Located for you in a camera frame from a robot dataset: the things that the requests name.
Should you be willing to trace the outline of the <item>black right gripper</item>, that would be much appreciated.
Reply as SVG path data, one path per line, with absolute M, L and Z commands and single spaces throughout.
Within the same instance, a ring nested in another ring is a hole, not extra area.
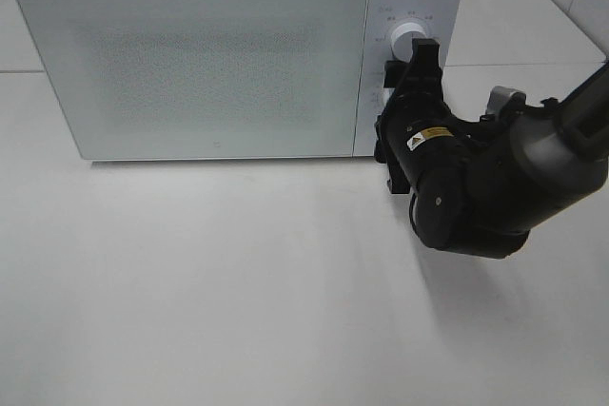
M 477 219 L 482 205 L 466 188 L 474 160 L 502 128 L 454 116 L 443 100 L 440 44 L 414 38 L 412 49 L 409 63 L 384 64 L 383 88 L 394 91 L 377 120 L 375 156 L 388 167 L 391 192 L 413 195 L 409 220 L 425 246 L 503 259 L 524 245 L 527 233 L 485 227 Z

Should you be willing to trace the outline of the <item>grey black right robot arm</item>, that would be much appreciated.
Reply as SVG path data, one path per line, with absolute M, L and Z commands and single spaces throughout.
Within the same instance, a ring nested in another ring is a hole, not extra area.
M 536 106 L 495 87 L 480 119 L 466 121 L 443 98 L 439 50 L 417 39 L 408 61 L 385 64 L 374 157 L 390 192 L 410 196 L 410 224 L 425 246 L 503 259 L 605 184 L 608 70 Z

